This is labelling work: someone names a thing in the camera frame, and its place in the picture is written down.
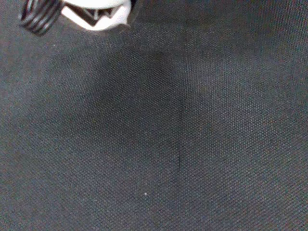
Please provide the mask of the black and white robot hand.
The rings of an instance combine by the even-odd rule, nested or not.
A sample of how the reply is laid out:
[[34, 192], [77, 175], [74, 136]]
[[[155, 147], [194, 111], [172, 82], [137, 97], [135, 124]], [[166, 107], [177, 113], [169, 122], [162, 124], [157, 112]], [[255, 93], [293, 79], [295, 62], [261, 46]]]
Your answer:
[[131, 25], [139, 0], [26, 0], [19, 25], [36, 36], [60, 18], [86, 32], [106, 33]]

